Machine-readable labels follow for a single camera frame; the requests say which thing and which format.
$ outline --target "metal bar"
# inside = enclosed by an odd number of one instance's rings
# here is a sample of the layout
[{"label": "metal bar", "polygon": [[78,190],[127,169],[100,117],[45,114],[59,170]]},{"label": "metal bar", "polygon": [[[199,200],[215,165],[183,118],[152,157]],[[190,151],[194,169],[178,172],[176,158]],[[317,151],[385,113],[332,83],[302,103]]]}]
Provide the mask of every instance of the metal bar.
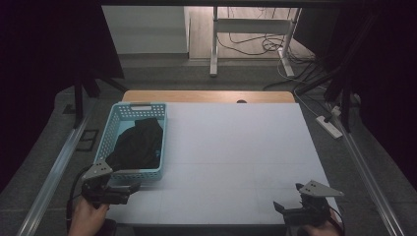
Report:
[{"label": "metal bar", "polygon": [[288,58],[285,57],[285,55],[282,53],[282,48],[278,48],[278,54],[282,62],[282,67],[285,70],[285,74],[287,77],[294,77],[294,71],[292,70],[291,64],[288,61]]},{"label": "metal bar", "polygon": [[209,63],[209,75],[211,77],[217,76],[217,7],[213,7],[212,16],[212,45],[211,45],[211,57]]},{"label": "metal bar", "polygon": [[270,7],[270,8],[350,8],[363,9],[376,4],[369,0],[100,0],[102,6],[196,6],[196,7]]},{"label": "metal bar", "polygon": [[350,133],[346,132],[338,119],[334,119],[334,122],[344,136],[343,140],[347,146],[347,149],[349,150],[352,160],[355,163],[356,168],[358,169],[359,174],[361,175],[362,180],[365,183],[365,186],[368,189],[368,192],[374,201],[384,224],[387,227],[389,235],[404,236],[405,234],[387,200],[387,197],[384,195],[384,192],[381,190],[378,182],[372,174],[371,169],[369,168],[364,156],[362,155],[362,152],[356,145],[355,140],[350,135]]},{"label": "metal bar", "polygon": [[46,212],[49,202],[55,193],[56,187],[61,180],[62,174],[71,158],[71,155],[76,148],[77,142],[80,139],[84,128],[92,114],[92,109],[95,105],[96,99],[89,100],[86,106],[85,116],[82,119],[77,129],[73,129],[68,136],[67,141],[63,145],[58,157],[55,160],[45,182],[42,185],[36,199],[34,200],[30,211],[24,220],[18,235],[33,235]]},{"label": "metal bar", "polygon": [[292,35],[294,34],[295,27],[297,26],[298,18],[300,17],[300,12],[301,12],[301,9],[297,8],[294,18],[292,18],[290,21],[288,32],[285,34],[284,46],[282,49],[283,58],[287,57],[289,43],[291,42]]}]

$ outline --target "blue plastic basket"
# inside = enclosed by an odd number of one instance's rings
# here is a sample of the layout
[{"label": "blue plastic basket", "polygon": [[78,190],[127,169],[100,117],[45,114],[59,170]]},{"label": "blue plastic basket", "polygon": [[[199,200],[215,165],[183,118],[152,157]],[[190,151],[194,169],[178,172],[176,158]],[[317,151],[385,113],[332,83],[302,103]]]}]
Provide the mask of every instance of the blue plastic basket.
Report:
[{"label": "blue plastic basket", "polygon": [[135,126],[136,120],[156,118],[162,128],[162,148],[159,167],[156,169],[119,170],[112,174],[113,179],[160,180],[162,178],[164,144],[166,131],[166,109],[163,103],[130,103],[119,102],[111,107],[94,162],[105,159],[117,142],[117,138],[125,130]]}]

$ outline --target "human hand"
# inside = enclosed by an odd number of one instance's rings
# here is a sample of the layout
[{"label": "human hand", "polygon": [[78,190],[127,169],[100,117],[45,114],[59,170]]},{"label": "human hand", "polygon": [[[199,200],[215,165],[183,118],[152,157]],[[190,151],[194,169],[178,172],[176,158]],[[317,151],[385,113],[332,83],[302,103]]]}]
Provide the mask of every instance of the human hand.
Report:
[{"label": "human hand", "polygon": [[[330,214],[331,218],[337,222],[337,218],[333,210],[330,211]],[[303,229],[309,234],[309,236],[339,236],[337,229],[328,221],[319,227],[304,225]]]},{"label": "human hand", "polygon": [[104,223],[109,205],[100,205],[98,209],[81,197],[74,211],[69,236],[93,236]]}]

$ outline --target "table leg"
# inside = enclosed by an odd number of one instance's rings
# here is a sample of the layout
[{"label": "table leg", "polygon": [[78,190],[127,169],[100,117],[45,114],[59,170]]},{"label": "table leg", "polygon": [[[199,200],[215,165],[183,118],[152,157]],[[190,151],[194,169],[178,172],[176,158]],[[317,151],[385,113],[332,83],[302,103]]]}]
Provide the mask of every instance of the table leg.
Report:
[{"label": "table leg", "polygon": [[212,46],[211,46],[211,57],[209,63],[209,75],[211,77],[217,76],[217,7],[213,7],[212,17]]},{"label": "table leg", "polygon": [[291,19],[289,29],[287,34],[284,38],[284,45],[282,48],[278,49],[279,57],[282,62],[282,66],[284,67],[285,73],[287,77],[294,77],[294,72],[292,71],[291,65],[288,62],[288,48],[289,43],[291,42],[292,35],[294,34],[295,27],[297,26],[298,18],[300,16],[301,9],[297,8],[297,11],[295,12],[294,18]]}]

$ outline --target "white table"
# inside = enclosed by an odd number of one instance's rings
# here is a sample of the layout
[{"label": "white table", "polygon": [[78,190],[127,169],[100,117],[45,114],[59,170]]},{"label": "white table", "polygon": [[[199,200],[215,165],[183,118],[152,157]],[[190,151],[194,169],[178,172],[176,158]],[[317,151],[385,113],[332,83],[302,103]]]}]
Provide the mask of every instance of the white table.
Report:
[{"label": "white table", "polygon": [[[129,225],[283,224],[295,183],[328,185],[296,103],[167,103],[164,172],[108,218]],[[336,208],[333,199],[328,199]]]}]

